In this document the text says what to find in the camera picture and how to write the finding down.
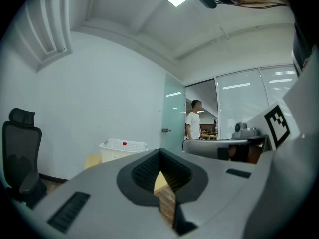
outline office chair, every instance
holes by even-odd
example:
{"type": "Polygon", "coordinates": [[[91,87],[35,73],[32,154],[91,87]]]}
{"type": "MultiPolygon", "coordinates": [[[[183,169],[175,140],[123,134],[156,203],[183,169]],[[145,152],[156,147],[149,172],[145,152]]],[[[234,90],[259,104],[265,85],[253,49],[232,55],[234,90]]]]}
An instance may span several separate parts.
{"type": "Polygon", "coordinates": [[[33,112],[14,108],[2,128],[3,170],[8,195],[33,208],[46,195],[37,172],[42,132],[34,127],[33,112]]]}

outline black slot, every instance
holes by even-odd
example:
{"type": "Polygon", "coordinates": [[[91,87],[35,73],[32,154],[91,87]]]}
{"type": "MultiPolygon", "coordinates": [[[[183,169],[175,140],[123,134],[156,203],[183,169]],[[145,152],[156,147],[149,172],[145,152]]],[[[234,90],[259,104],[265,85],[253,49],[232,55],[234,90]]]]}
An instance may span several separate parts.
{"type": "Polygon", "coordinates": [[[232,175],[236,175],[236,176],[239,176],[239,177],[243,177],[243,178],[246,178],[248,179],[251,175],[251,173],[249,172],[244,172],[244,171],[240,171],[240,170],[236,170],[236,169],[228,169],[226,171],[226,173],[229,173],[229,174],[232,174],[232,175]]]}
{"type": "Polygon", "coordinates": [[[48,224],[62,233],[66,233],[89,198],[90,195],[86,193],[75,192],[48,220],[48,224]]]}

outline white plastic basket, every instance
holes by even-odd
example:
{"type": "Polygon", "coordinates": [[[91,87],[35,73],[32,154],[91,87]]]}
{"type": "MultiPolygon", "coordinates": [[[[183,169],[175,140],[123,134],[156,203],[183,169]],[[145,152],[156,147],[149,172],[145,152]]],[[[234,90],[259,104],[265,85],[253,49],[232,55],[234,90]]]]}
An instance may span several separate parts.
{"type": "Polygon", "coordinates": [[[147,150],[146,143],[137,141],[125,141],[119,139],[108,139],[100,144],[102,163],[109,162],[122,157],[143,152],[147,150]]]}

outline door handle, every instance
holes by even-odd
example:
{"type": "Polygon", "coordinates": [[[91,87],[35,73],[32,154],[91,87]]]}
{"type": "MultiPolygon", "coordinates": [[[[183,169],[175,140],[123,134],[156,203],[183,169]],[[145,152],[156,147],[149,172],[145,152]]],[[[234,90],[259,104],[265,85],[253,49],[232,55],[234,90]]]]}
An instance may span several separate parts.
{"type": "Polygon", "coordinates": [[[162,133],[168,133],[168,132],[171,132],[171,130],[169,130],[168,128],[163,128],[161,130],[162,133]]]}

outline ceiling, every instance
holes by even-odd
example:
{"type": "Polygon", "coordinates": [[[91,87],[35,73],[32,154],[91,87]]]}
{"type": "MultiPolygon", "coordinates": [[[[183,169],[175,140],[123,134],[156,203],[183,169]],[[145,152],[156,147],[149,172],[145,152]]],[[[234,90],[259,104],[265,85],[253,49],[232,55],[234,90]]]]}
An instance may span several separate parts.
{"type": "Polygon", "coordinates": [[[197,0],[179,7],[168,0],[69,0],[69,11],[71,30],[115,41],[167,70],[226,34],[294,22],[286,7],[207,9],[197,0]]]}
{"type": "Polygon", "coordinates": [[[7,37],[23,61],[39,71],[72,53],[69,6],[65,0],[27,0],[7,37]]]}

